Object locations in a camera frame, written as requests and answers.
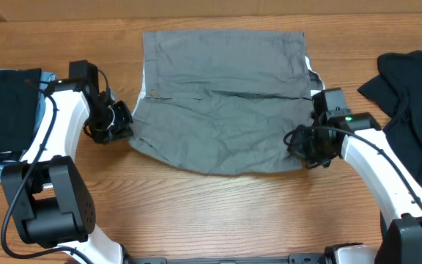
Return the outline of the grey shorts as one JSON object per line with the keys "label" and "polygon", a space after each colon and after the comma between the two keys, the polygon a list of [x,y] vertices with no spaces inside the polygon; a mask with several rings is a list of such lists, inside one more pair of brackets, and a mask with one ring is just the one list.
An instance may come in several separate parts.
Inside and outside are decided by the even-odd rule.
{"label": "grey shorts", "polygon": [[130,146],[209,175],[299,170],[284,135],[310,125],[314,92],[303,32],[176,30],[143,36]]}

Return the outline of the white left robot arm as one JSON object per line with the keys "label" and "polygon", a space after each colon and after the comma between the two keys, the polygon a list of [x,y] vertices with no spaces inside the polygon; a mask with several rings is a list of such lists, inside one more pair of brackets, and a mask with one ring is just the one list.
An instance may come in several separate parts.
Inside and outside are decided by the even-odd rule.
{"label": "white left robot arm", "polygon": [[66,79],[49,81],[43,121],[19,164],[3,168],[1,185],[9,205],[1,226],[5,253],[32,259],[57,252],[78,263],[133,263],[120,243],[96,224],[95,204],[77,167],[82,133],[97,144],[133,136],[133,119],[92,63],[71,62]]}

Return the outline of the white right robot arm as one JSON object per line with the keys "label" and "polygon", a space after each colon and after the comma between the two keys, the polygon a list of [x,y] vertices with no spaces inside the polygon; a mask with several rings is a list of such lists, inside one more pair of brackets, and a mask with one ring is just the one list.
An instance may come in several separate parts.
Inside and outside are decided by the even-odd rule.
{"label": "white right robot arm", "polygon": [[339,157],[361,176],[385,225],[379,247],[363,243],[328,246],[321,254],[293,254],[289,263],[422,263],[422,188],[390,148],[379,123],[352,113],[341,89],[313,92],[310,126],[284,136],[288,152],[307,169]]}

